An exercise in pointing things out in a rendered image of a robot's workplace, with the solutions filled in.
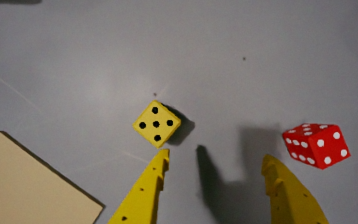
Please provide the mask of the yellow die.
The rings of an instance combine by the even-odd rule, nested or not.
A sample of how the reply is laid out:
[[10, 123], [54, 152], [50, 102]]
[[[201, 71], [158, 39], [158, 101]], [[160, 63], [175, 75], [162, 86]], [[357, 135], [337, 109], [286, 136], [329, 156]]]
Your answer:
[[153, 100], [133, 123], [140, 135], [161, 148], [181, 124], [181, 119], [157, 100]]

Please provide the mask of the tan flat mat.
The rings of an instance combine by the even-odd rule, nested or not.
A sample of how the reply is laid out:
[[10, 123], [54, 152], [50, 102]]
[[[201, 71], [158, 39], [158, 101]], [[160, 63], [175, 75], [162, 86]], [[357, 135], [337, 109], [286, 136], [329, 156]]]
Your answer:
[[93, 224], [103, 207], [0, 131], [0, 224]]

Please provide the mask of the red die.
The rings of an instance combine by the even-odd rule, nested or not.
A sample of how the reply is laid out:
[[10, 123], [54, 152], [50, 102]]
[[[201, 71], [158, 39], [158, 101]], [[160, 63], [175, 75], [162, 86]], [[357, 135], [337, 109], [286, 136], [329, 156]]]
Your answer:
[[321, 170], [350, 157], [337, 125], [304, 123], [282, 136], [292, 159]]

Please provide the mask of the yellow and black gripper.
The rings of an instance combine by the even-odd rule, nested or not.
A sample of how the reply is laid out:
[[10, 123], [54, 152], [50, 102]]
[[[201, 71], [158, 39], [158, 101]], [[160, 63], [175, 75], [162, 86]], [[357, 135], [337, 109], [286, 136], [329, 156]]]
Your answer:
[[[157, 224], [169, 155], [169, 149], [155, 155], [107, 224]], [[276, 157], [264, 155], [261, 174], [270, 196], [271, 224], [329, 224], [314, 196]]]

